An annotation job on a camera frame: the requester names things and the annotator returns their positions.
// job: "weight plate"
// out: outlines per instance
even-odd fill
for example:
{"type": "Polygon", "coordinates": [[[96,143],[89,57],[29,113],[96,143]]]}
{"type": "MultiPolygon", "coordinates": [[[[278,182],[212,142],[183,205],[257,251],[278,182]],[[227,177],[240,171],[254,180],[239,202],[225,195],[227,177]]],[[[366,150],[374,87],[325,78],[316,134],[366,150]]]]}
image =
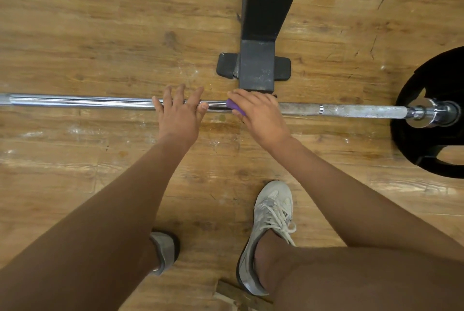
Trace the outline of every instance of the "weight plate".
{"type": "MultiPolygon", "coordinates": [[[[425,97],[453,101],[464,109],[464,47],[449,50],[421,65],[406,82],[396,100],[407,106],[423,89],[425,97]]],[[[416,129],[404,119],[390,123],[392,139],[403,155],[415,165],[449,178],[464,178],[464,166],[437,159],[446,146],[464,145],[464,117],[455,124],[416,129]]]]}

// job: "wooden block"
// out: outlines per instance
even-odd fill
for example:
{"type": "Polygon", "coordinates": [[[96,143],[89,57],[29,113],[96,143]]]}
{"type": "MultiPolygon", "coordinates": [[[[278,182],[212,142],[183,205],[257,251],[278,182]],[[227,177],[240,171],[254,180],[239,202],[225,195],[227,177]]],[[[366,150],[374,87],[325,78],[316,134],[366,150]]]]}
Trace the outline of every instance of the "wooden block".
{"type": "Polygon", "coordinates": [[[246,291],[219,280],[213,297],[233,305],[233,310],[245,311],[272,311],[272,303],[257,296],[248,294],[246,291]]]}

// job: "purple grip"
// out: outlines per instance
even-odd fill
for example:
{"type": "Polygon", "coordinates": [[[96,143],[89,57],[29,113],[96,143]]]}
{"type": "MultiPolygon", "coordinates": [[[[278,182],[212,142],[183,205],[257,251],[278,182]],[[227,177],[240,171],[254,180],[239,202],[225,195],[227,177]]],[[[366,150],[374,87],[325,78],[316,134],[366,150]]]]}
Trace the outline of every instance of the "purple grip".
{"type": "Polygon", "coordinates": [[[228,98],[227,101],[225,102],[225,106],[230,109],[238,110],[241,115],[246,115],[245,112],[237,105],[237,103],[232,101],[230,98],[228,98]]]}

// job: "sneaker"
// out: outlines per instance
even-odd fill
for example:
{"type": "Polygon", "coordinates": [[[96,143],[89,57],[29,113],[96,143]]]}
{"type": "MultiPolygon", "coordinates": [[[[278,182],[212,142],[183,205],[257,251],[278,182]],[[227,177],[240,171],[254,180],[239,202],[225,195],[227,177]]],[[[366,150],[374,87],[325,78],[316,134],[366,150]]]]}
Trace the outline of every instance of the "sneaker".
{"type": "Polygon", "coordinates": [[[181,242],[177,235],[159,230],[152,231],[150,239],[156,247],[156,253],[159,258],[159,267],[150,274],[160,276],[177,261],[177,257],[179,257],[179,252],[181,251],[181,242]]]}
{"type": "Polygon", "coordinates": [[[282,181],[271,181],[258,195],[254,207],[253,229],[237,263],[239,284],[253,295],[268,295],[255,272],[255,249],[259,239],[272,229],[287,243],[295,246],[290,234],[297,230],[292,224],[293,199],[290,188],[282,181]]]}

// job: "hand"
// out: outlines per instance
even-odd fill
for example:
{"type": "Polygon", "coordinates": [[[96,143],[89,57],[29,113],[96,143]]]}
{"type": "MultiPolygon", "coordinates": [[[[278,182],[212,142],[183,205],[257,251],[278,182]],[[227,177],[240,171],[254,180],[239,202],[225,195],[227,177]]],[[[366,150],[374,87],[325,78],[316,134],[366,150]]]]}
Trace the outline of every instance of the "hand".
{"type": "Polygon", "coordinates": [[[158,141],[176,141],[179,146],[185,145],[186,150],[188,150],[198,138],[200,123],[208,110],[208,103],[198,104],[203,87],[193,91],[185,103],[184,84],[177,87],[174,99],[171,97],[171,90],[171,86],[164,89],[164,106],[161,105],[158,98],[152,98],[160,124],[158,141]]]}
{"type": "Polygon", "coordinates": [[[232,113],[247,126],[255,141],[266,151],[271,152],[275,146],[292,137],[275,97],[242,89],[227,92],[227,96],[237,103],[246,115],[241,115],[235,109],[232,113]]]}

